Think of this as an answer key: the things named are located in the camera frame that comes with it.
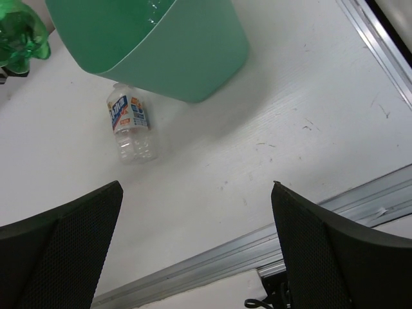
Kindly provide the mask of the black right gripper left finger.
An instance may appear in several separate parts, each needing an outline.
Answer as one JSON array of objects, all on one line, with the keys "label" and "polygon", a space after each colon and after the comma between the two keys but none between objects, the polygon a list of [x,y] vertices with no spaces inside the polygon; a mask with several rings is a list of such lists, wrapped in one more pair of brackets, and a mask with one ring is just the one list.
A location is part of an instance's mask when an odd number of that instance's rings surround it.
[{"label": "black right gripper left finger", "polygon": [[123,199],[118,181],[1,227],[1,308],[90,308]]}]

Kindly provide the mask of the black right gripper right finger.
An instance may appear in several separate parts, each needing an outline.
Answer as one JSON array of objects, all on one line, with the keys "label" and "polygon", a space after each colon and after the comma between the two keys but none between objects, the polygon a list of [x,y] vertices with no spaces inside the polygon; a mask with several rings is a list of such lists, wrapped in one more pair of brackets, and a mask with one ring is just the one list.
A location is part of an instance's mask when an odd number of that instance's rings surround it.
[{"label": "black right gripper right finger", "polygon": [[411,308],[411,240],[365,227],[279,182],[271,193],[292,308]]}]

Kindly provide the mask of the clear white-labelled plastic bottle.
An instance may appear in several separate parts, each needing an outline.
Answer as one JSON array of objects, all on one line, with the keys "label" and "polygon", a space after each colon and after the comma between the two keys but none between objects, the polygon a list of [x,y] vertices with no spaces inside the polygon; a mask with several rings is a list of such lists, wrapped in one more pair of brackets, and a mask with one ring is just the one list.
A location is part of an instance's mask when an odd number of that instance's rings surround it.
[{"label": "clear white-labelled plastic bottle", "polygon": [[116,83],[106,105],[120,161],[146,163],[157,158],[158,142],[146,96],[137,88]]}]

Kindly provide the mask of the green plastic soda bottle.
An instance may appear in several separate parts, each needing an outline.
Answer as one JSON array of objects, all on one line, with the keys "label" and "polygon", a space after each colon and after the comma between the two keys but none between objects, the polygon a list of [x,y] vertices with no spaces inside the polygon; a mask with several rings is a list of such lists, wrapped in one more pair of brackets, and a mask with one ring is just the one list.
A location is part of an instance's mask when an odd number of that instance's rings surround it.
[{"label": "green plastic soda bottle", "polygon": [[48,31],[37,13],[22,1],[1,1],[1,66],[23,74],[32,58],[50,55]]}]

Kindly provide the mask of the green plastic bin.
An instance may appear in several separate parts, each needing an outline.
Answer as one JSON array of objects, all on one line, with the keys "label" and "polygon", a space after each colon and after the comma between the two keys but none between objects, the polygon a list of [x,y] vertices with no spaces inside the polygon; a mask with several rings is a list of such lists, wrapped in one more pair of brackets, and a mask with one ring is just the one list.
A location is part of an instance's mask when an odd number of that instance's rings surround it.
[{"label": "green plastic bin", "polygon": [[65,47],[86,72],[201,102],[248,57],[231,1],[48,1]]}]

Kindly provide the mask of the aluminium table frame rail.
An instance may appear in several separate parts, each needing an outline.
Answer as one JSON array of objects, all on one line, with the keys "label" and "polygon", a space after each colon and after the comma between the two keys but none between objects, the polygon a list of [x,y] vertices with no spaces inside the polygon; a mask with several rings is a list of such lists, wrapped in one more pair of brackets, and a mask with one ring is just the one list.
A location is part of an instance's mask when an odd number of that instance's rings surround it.
[{"label": "aluminium table frame rail", "polygon": [[310,262],[302,196],[369,228],[411,215],[411,69],[369,4],[235,6],[241,73],[199,104],[151,95],[161,158],[113,169],[124,204],[94,308],[281,272],[288,244]]}]

